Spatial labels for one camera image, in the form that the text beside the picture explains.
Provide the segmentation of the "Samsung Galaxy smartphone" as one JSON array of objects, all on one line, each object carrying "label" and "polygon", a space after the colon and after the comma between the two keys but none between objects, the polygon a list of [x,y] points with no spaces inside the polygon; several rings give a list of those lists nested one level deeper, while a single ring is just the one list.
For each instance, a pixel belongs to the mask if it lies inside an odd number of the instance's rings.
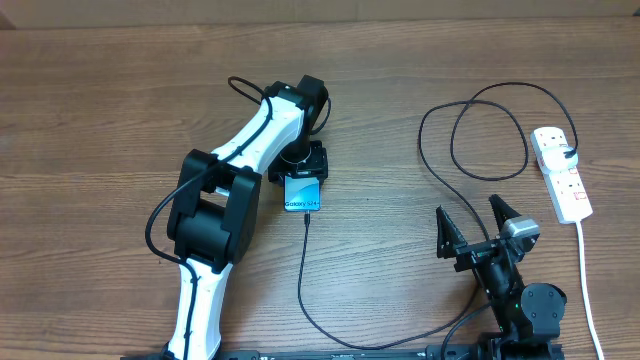
[{"label": "Samsung Galaxy smartphone", "polygon": [[321,209],[320,181],[316,177],[286,177],[284,209],[287,212],[311,212]]}]

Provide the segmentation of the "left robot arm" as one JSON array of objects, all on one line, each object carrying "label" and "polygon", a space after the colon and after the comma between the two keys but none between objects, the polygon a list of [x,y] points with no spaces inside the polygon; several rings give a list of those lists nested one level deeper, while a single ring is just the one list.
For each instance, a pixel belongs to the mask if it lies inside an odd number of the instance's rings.
[{"label": "left robot arm", "polygon": [[162,359],[217,355],[227,281],[253,238],[264,180],[283,188],[288,212],[321,208],[328,157],[314,136],[330,114],[324,82],[305,75],[259,94],[258,111],[231,140],[185,157],[176,189],[161,203],[171,208],[167,236],[181,274],[176,327]]}]

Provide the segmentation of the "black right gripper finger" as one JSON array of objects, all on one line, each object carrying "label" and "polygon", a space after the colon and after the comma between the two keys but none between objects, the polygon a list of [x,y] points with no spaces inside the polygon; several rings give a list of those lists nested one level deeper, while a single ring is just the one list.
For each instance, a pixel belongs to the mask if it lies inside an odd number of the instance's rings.
[{"label": "black right gripper finger", "polygon": [[468,245],[466,239],[442,206],[436,209],[437,257],[455,257],[460,248]]},{"label": "black right gripper finger", "polygon": [[519,212],[509,206],[499,195],[493,194],[489,197],[489,202],[494,214],[494,218],[501,233],[514,233],[513,219],[521,216]]}]

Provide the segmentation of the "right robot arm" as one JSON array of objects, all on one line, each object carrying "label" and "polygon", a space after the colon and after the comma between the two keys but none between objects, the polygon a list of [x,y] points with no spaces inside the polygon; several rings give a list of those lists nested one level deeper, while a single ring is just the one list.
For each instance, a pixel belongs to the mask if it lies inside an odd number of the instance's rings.
[{"label": "right robot arm", "polygon": [[[453,258],[458,272],[472,271],[487,303],[458,320],[440,348],[428,352],[440,359],[562,359],[562,347],[552,341],[560,335],[567,296],[550,283],[525,284],[517,269],[536,245],[539,225],[496,194],[489,202],[499,233],[475,244],[466,241],[443,207],[436,209],[437,256]],[[458,329],[487,309],[497,332],[482,333],[473,344],[450,343]]]}]

